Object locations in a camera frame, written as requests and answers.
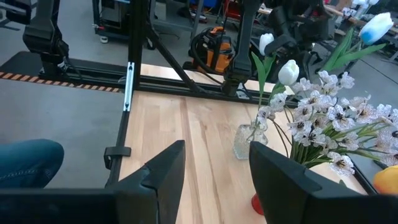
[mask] person's leg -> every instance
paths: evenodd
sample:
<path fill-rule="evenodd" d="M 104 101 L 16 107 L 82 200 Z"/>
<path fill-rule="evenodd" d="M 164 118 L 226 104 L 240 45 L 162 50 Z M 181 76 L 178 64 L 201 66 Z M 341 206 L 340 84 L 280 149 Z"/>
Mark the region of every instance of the person's leg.
<path fill-rule="evenodd" d="M 51 140 L 0 145 L 0 188 L 43 188 L 62 161 L 63 147 Z"/>

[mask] red object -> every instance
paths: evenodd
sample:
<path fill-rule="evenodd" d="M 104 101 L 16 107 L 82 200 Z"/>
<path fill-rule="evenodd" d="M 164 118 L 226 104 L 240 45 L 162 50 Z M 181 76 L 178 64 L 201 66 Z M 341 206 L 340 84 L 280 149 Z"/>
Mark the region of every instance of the red object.
<path fill-rule="evenodd" d="M 251 206 L 253 207 L 254 211 L 256 211 L 258 214 L 264 215 L 264 212 L 262 211 L 260 200 L 259 200 L 259 197 L 257 196 L 257 194 L 255 194 L 253 196 L 253 198 L 251 198 Z"/>

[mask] glass vase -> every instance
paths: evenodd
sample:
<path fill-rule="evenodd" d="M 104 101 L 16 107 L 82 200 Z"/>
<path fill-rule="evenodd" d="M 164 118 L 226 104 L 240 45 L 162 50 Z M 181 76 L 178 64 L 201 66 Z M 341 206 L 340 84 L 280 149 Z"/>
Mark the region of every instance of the glass vase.
<path fill-rule="evenodd" d="M 267 124 L 254 125 L 241 124 L 235 134 L 233 150 L 237 159 L 249 159 L 249 148 L 251 141 L 257 141 L 266 145 L 268 139 L 264 132 L 267 130 Z"/>

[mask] workshop equipment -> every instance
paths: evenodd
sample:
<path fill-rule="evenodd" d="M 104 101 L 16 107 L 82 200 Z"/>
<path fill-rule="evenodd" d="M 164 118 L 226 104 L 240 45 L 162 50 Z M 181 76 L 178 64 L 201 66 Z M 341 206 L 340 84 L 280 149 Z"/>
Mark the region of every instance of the workshop equipment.
<path fill-rule="evenodd" d="M 214 27 L 193 38 L 188 52 L 193 60 L 185 62 L 182 68 L 224 74 L 233 58 L 231 38 L 224 34 L 223 27 Z"/>

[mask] wooden tabletop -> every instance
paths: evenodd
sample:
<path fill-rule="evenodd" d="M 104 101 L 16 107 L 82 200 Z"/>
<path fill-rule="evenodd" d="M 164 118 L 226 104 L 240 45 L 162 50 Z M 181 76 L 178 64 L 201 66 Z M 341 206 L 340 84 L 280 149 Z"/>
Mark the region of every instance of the wooden tabletop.
<path fill-rule="evenodd" d="M 178 78 L 171 68 L 153 65 L 142 65 L 142 74 Z M 189 75 L 198 82 L 211 82 L 201 74 Z M 255 84 L 250 81 L 246 86 L 258 89 Z M 272 86 L 267 84 L 266 91 Z M 249 161 L 237 160 L 232 150 L 238 126 L 249 124 L 256 111 L 256 105 L 135 91 L 126 134 L 131 157 L 123 158 L 120 179 L 174 141 L 184 139 L 185 180 L 177 223 L 265 223 L 251 208 L 255 191 Z M 287 131 L 284 113 L 277 114 L 275 120 Z M 274 126 L 269 125 L 266 136 L 270 148 L 285 153 Z M 326 164 L 314 167 L 314 171 L 340 180 Z M 354 177 L 343 180 L 349 188 L 365 194 Z"/>

